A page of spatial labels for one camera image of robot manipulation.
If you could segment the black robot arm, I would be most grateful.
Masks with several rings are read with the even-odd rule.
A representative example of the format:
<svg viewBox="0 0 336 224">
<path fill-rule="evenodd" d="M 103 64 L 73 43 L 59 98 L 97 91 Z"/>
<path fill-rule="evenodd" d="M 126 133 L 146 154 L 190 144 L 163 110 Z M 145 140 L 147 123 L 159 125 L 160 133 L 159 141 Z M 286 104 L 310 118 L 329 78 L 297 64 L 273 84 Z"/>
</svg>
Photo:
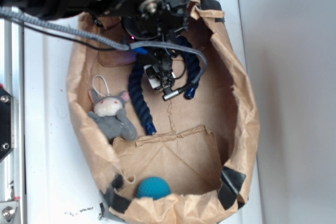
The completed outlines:
<svg viewBox="0 0 336 224">
<path fill-rule="evenodd" d="M 149 78 L 158 81 L 163 99 L 183 93 L 192 98 L 202 72 L 192 72 L 187 83 L 175 89 L 172 60 L 188 52 L 180 44 L 180 33 L 187 29 L 190 0 L 1 0 L 1 18 L 28 26 L 46 27 L 104 44 L 104 51 L 135 51 L 149 66 Z M 133 43 L 116 42 L 99 35 L 54 25 L 53 20 L 89 13 L 98 25 L 101 17 L 119 17 Z"/>
</svg>

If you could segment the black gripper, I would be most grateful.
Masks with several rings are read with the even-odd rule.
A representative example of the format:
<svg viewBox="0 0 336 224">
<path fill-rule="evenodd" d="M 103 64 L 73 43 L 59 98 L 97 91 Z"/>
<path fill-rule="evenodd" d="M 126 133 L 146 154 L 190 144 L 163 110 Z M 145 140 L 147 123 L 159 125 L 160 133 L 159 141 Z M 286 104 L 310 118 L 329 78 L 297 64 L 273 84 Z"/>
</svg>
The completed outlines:
<svg viewBox="0 0 336 224">
<path fill-rule="evenodd" d="M 177 35 L 188 26 L 190 0 L 118 0 L 115 15 L 121 17 L 123 28 L 137 40 L 155 40 Z M 163 92 L 170 100 L 179 92 L 173 90 L 176 75 L 173 58 L 179 55 L 171 49 L 148 48 L 143 63 L 144 72 L 153 90 Z"/>
</svg>

